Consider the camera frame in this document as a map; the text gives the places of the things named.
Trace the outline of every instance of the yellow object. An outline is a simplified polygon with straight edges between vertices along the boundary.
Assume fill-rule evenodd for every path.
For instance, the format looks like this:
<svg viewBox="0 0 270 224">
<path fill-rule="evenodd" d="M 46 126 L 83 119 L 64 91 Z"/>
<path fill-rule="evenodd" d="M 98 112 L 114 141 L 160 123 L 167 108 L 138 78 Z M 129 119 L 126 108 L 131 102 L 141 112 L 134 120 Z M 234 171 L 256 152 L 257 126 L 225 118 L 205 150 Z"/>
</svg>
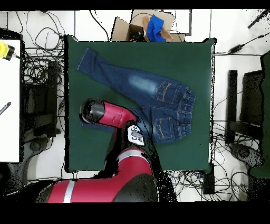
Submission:
<svg viewBox="0 0 270 224">
<path fill-rule="evenodd" d="M 0 58 L 5 58 L 9 52 L 9 47 L 6 43 L 0 42 Z"/>
</svg>

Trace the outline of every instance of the blue cloth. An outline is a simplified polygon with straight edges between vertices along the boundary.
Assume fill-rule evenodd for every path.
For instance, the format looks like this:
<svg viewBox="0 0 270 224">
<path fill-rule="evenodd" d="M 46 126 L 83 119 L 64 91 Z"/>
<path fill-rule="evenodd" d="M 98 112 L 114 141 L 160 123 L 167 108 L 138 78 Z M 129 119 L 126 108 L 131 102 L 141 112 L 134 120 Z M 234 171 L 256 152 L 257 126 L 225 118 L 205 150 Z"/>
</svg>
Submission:
<svg viewBox="0 0 270 224">
<path fill-rule="evenodd" d="M 114 66 L 89 48 L 84 50 L 77 69 L 134 100 L 141 107 L 138 113 L 145 116 L 143 121 L 148 121 L 152 127 L 155 143 L 175 142 L 191 133 L 196 97 L 183 83 L 146 71 Z"/>
<path fill-rule="evenodd" d="M 166 42 L 166 39 L 161 37 L 164 20 L 153 15 L 147 26 L 147 37 L 151 42 Z"/>
</svg>

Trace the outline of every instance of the power adapter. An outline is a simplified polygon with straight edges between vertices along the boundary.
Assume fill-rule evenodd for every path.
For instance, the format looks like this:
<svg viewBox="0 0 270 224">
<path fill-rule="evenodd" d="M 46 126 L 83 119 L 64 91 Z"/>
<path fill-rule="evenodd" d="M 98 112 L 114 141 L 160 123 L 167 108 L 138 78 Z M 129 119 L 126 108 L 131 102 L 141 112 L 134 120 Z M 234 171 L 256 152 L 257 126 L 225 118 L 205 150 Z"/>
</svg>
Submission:
<svg viewBox="0 0 270 224">
<path fill-rule="evenodd" d="M 214 164 L 209 164 L 211 167 L 210 173 L 204 174 L 204 182 L 202 184 L 202 190 L 204 194 L 215 194 L 215 173 Z"/>
<path fill-rule="evenodd" d="M 243 46 L 245 46 L 245 44 L 239 44 L 239 45 L 234 46 L 233 48 L 231 48 L 229 50 L 229 53 L 228 54 L 233 54 L 233 53 L 235 53 L 237 51 L 240 51 Z"/>
</svg>

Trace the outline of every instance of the jeans back pocket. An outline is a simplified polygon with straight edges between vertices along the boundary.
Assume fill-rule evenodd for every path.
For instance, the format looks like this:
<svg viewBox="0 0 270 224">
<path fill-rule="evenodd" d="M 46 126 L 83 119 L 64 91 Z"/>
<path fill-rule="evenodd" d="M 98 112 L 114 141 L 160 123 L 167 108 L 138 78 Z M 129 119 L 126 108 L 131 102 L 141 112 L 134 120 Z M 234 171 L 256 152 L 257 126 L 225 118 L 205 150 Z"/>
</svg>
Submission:
<svg viewBox="0 0 270 224">
<path fill-rule="evenodd" d="M 159 138 L 174 138 L 172 118 L 166 117 L 156 119 L 153 131 Z"/>
<path fill-rule="evenodd" d="M 174 104 L 179 89 L 180 86 L 164 81 L 156 90 L 157 99 L 169 104 Z"/>
</svg>

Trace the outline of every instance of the black device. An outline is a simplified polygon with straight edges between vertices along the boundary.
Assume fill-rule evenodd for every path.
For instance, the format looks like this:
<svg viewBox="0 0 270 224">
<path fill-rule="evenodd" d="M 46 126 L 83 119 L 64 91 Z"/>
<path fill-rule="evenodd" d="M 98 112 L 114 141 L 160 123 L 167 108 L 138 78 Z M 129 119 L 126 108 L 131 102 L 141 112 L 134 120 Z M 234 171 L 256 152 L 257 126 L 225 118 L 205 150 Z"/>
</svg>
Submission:
<svg viewBox="0 0 270 224">
<path fill-rule="evenodd" d="M 56 136 L 58 74 L 58 63 L 49 61 L 43 85 L 24 85 L 24 132 L 34 129 L 35 136 Z"/>
<path fill-rule="evenodd" d="M 236 104 L 237 104 L 237 70 L 229 70 L 228 87 L 227 87 L 227 114 L 225 131 L 225 143 L 234 142 L 235 131 L 230 130 L 230 122 L 236 121 Z"/>
<path fill-rule="evenodd" d="M 209 164 L 211 170 L 209 173 L 204 173 L 202 190 L 204 194 L 215 194 L 215 172 L 214 164 Z"/>
<path fill-rule="evenodd" d="M 262 103 L 263 96 L 260 85 L 263 79 L 262 71 L 245 73 L 243 77 L 242 107 L 240 121 L 236 121 L 237 103 L 237 70 L 229 70 L 226 133 L 225 143 L 233 143 L 235 133 L 241 133 L 254 139 L 261 140 L 263 137 Z"/>
</svg>

